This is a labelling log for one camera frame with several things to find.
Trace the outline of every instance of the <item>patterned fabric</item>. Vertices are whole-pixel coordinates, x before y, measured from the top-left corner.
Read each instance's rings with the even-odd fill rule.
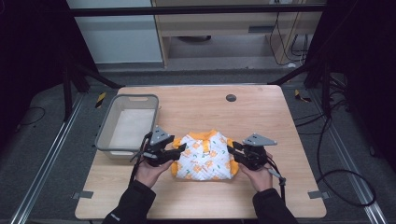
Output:
[[[231,179],[238,171],[233,155],[227,145],[232,145],[221,133],[189,133],[174,141],[174,147],[187,143],[180,159],[172,164],[172,174],[177,178],[191,180]]]

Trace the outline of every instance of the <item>table top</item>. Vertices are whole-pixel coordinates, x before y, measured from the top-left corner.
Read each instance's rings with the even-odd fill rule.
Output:
[[[326,215],[322,199],[308,196],[318,186],[280,87],[127,87],[120,89],[120,93],[157,95],[160,100],[157,123],[175,137],[214,129],[240,143],[253,133],[276,140],[276,146],[265,149],[287,178],[287,207],[296,217]],[[236,101],[227,101],[229,94],[236,96]],[[77,218],[100,219],[113,210],[128,186],[132,169],[129,160],[111,160],[97,151],[84,186],[93,195],[90,199],[79,199]],[[277,183],[274,178],[274,188],[280,192]],[[231,180],[200,182],[177,179],[169,170],[152,189],[157,197],[148,218],[256,218],[252,204],[255,190],[242,172]]]

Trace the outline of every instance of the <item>plastic bin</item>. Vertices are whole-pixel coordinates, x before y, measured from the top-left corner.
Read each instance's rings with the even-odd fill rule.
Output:
[[[115,96],[96,137],[96,147],[111,159],[131,159],[155,127],[158,104],[153,94]]]

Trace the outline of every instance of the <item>gray carpet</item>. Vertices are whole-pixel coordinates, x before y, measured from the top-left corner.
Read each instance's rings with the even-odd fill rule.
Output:
[[[157,71],[141,72],[133,75],[127,73],[106,74],[106,76],[126,85],[227,84],[266,83],[287,72],[287,70],[240,69],[199,72]],[[30,215],[32,220],[41,220],[37,222],[45,222],[46,220],[47,223],[55,223],[54,220],[62,220],[60,223],[66,223],[66,220],[77,221],[74,215],[77,200],[72,199],[71,195],[73,192],[83,189],[95,153],[95,147],[92,146],[95,135],[105,116],[110,99],[116,94],[116,90],[111,90],[95,80],[90,79],[90,82],[92,87],[89,93],[84,95],[81,111]],[[292,82],[289,84],[289,86],[293,85],[301,86],[301,83]],[[94,108],[97,97],[102,91],[107,93],[104,104],[99,109]],[[285,87],[283,91],[294,119],[318,113],[314,103],[307,103],[294,98],[294,88]],[[303,96],[311,97],[304,89],[301,90],[301,93]],[[43,107],[46,112],[44,117],[30,125],[22,125],[8,146],[8,154],[3,155],[1,159],[0,220],[10,219],[14,214],[61,127],[64,118],[62,86],[39,93],[33,100],[32,106]],[[30,111],[26,122],[39,119],[41,113],[41,109]],[[312,118],[298,119],[295,122],[302,123]],[[350,153],[359,165],[361,173],[375,186],[378,196],[377,202],[388,222],[396,223],[396,214],[392,212],[395,210],[394,204],[396,204],[395,197],[392,194],[392,190],[396,188],[396,175],[390,170],[385,160],[370,156],[367,143],[364,141],[364,136],[361,135],[359,125],[355,122],[353,114],[346,112],[341,106],[333,111],[332,123],[338,127],[343,136],[343,141],[350,148]],[[323,121],[320,119],[298,128],[304,150],[316,177],[318,177],[316,162],[318,135],[303,133],[319,133],[322,125]],[[320,151],[320,161],[324,171],[343,168],[332,141],[326,133]],[[328,180],[343,195],[354,202],[359,202],[346,175],[333,175]],[[319,188],[321,191],[329,191],[322,183],[319,183]],[[299,221],[301,223],[371,223],[363,208],[344,203],[331,192],[330,194],[332,197],[324,201],[328,211],[326,217],[321,220],[300,219]],[[227,223],[240,223],[240,221],[228,220]]]

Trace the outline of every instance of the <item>wire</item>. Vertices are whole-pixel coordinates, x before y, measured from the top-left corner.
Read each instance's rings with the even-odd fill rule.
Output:
[[[305,116],[305,117],[302,117],[302,118],[297,118],[297,119],[294,119],[294,120],[307,119],[307,118],[314,117],[314,116],[319,115],[319,114],[320,114],[320,113],[312,114],[312,115],[308,115],[308,116]]]
[[[27,113],[29,110],[32,110],[32,109],[41,109],[41,110],[43,111],[43,114],[41,115],[40,118],[38,118],[38,119],[36,119],[36,120],[33,120],[33,121],[30,121],[30,122],[21,123],[21,125],[31,125],[31,124],[37,123],[37,122],[39,122],[41,119],[43,119],[44,116],[46,115],[46,110],[45,110],[43,107],[40,107],[40,106],[29,107],[29,108],[26,110],[26,113]]]
[[[330,79],[334,85],[338,86],[339,89],[345,89],[347,87],[346,83],[343,83],[342,81],[338,80],[337,78],[333,77],[332,75],[330,75]]]
[[[320,146],[321,146],[321,142],[322,142],[322,140],[323,140],[323,135],[324,135],[324,133],[325,133],[325,127],[327,126],[328,122],[329,122],[331,119],[332,119],[331,117],[326,118],[325,125],[324,125],[323,128],[322,128],[322,131],[321,131],[321,134],[320,134],[320,137],[319,137],[319,141],[318,141],[318,148],[317,148],[317,164],[318,164],[318,171],[319,171],[320,177],[317,179],[317,183],[320,182],[320,181],[323,181],[323,183],[325,183],[326,186],[327,186],[335,195],[337,195],[341,200],[343,200],[343,201],[346,202],[346,203],[349,203],[349,204],[351,204],[351,205],[358,206],[358,207],[370,206],[370,205],[372,205],[372,204],[375,202],[375,200],[376,200],[375,189],[374,189],[373,186],[370,184],[370,182],[369,182],[366,178],[364,178],[362,175],[359,175],[359,174],[357,174],[357,173],[355,173],[355,172],[353,172],[353,171],[349,171],[349,170],[345,170],[345,169],[332,170],[332,171],[327,172],[327,173],[325,173],[325,174],[323,174],[323,172],[322,172],[321,165],[320,165]],[[335,173],[349,173],[349,174],[356,175],[356,176],[358,176],[359,178],[361,178],[364,182],[366,182],[367,186],[369,187],[370,191],[372,192],[372,194],[373,194],[373,199],[372,199],[370,202],[368,202],[368,203],[354,203],[354,202],[348,200],[347,198],[345,198],[344,196],[342,196],[340,193],[338,193],[338,192],[330,185],[329,182],[327,182],[327,180],[326,180],[326,178],[325,178],[327,175],[331,175],[331,174],[335,174]]]
[[[339,107],[340,105],[345,105],[346,102],[347,102],[347,100],[340,100],[336,104],[331,105],[330,110],[334,110],[336,107]]]
[[[282,176],[282,174],[279,172],[277,169],[276,163],[271,157],[267,156],[267,162],[276,170],[276,172],[279,174],[279,186],[280,186],[280,197],[282,198],[283,202],[286,202],[286,191],[285,191],[285,182],[286,178]]]
[[[327,127],[325,128],[325,131],[324,132],[326,132],[327,130],[329,130],[330,129],[330,124],[328,124],[327,125]],[[322,132],[320,132],[320,133],[298,133],[298,134],[300,134],[300,135],[319,135],[319,134],[321,134]]]
[[[270,49],[271,49],[271,51],[273,52],[273,54],[274,54],[274,56],[275,56],[275,52],[274,52],[274,49],[273,49],[273,46],[272,46],[272,36],[273,36],[274,30],[277,28],[277,32],[278,32],[278,34],[279,34],[280,43],[282,44],[283,53],[285,54],[286,58],[288,58],[289,62],[288,62],[288,63],[279,63],[279,62],[276,60],[276,57],[275,57],[275,61],[276,61],[276,63],[277,63],[278,65],[287,65],[287,64],[289,64],[289,63],[298,62],[299,60],[293,60],[293,59],[289,58],[288,53],[286,52],[285,44],[283,43],[283,38],[282,38],[282,35],[280,34],[280,29],[279,29],[279,22],[278,22],[278,20],[279,20],[279,12],[276,13],[276,20],[275,20],[275,24],[274,24],[274,29],[273,29],[273,31],[272,31],[271,34],[270,34]]]
[[[300,60],[299,60],[300,65],[303,65],[305,63],[305,58],[308,53],[308,46],[309,46],[308,35],[304,35],[304,46],[303,46],[303,49],[299,49],[299,50],[294,49],[294,45],[296,43],[297,37],[298,37],[298,35],[294,36],[293,41],[291,42],[290,51],[291,51],[292,55],[294,55],[296,57],[300,57]]]
[[[307,121],[307,122],[304,122],[304,123],[301,123],[301,124],[296,124],[296,127],[301,127],[301,126],[304,126],[304,125],[313,123],[313,122],[315,122],[316,120],[320,119],[320,118],[323,117],[323,116],[324,116],[324,114],[320,114],[320,115],[317,116],[316,118],[311,119],[311,120],[309,120],[309,121]]]
[[[131,186],[132,183],[134,182],[134,178],[136,177],[136,173],[137,173],[137,170],[139,169],[139,165],[145,160],[145,158],[143,158],[143,160],[141,161],[141,158],[142,158],[143,152],[145,150],[145,144],[149,144],[149,141],[151,140],[151,136],[152,136],[152,132],[149,132],[145,135],[145,137],[142,140],[142,144],[140,145],[139,152],[135,156],[133,156],[130,160],[130,161],[132,161],[137,156],[137,160],[136,160],[136,163],[134,164],[134,169],[132,170],[131,178],[129,180],[128,186]]]
[[[335,95],[336,93],[340,93],[340,94],[342,94],[342,95],[345,94],[344,91],[333,91],[332,93],[330,93],[330,97],[332,97],[332,96]]]

